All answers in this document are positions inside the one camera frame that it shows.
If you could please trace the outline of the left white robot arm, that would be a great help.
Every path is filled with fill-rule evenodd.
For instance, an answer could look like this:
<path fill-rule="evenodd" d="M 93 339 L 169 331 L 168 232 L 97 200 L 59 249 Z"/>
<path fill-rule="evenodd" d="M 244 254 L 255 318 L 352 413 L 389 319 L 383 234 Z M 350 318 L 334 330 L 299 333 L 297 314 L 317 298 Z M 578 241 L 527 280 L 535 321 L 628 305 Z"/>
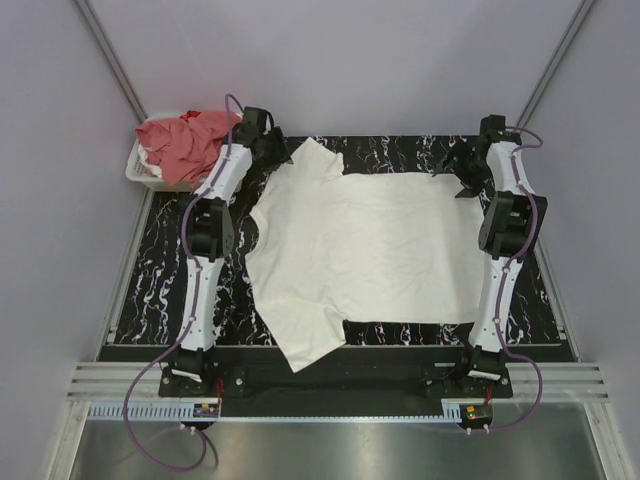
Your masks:
<path fill-rule="evenodd" d="M 168 363 L 171 374 L 193 395 L 208 394 L 216 382 L 209 357 L 219 276 L 235 241 L 230 201 L 247 174 L 290 160 L 272 114 L 247 107 L 185 208 L 180 232 L 187 265 L 185 306 L 178 347 Z"/>

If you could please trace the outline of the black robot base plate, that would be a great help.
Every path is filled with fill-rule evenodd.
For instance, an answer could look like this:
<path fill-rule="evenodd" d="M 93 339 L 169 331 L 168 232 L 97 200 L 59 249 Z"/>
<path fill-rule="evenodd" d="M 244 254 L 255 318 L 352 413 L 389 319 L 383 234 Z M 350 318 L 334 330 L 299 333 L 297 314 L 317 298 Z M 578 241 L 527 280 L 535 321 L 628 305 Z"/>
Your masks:
<path fill-rule="evenodd" d="M 508 399 L 506 356 L 462 346 L 345 346 L 295 373 L 277 347 L 184 349 L 164 362 L 162 397 L 231 398 L 275 390 L 387 390 L 428 398 Z"/>

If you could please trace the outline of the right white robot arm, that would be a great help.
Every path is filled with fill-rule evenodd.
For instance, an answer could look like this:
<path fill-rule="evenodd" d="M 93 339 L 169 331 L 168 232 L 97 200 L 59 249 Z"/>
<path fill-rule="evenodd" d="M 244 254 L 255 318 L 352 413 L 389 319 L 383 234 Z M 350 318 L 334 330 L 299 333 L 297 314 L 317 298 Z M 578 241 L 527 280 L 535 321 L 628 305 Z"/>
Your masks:
<path fill-rule="evenodd" d="M 466 349 L 443 383 L 466 396 L 508 382 L 506 335 L 510 305 L 526 257 L 535 247 L 548 207 L 534 193 L 522 164 L 522 151 L 535 149 L 522 142 L 502 115 L 490 114 L 480 122 L 473 145 L 459 143 L 434 168 L 434 175 L 453 174 L 460 181 L 459 199 L 474 198 L 492 185 L 494 194 L 484 213 L 478 246 L 485 254 L 479 318 L 474 321 Z"/>

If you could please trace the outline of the white t-shirt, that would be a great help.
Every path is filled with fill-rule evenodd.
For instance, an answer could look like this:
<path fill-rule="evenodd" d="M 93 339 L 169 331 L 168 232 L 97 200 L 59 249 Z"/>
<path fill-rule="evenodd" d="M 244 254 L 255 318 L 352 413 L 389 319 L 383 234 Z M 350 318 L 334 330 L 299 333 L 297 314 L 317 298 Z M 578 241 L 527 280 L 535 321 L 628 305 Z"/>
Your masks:
<path fill-rule="evenodd" d="M 293 371 L 345 344 L 345 322 L 463 324 L 479 313 L 483 221 L 453 176 L 347 174 L 313 139 L 251 210 L 255 308 Z"/>

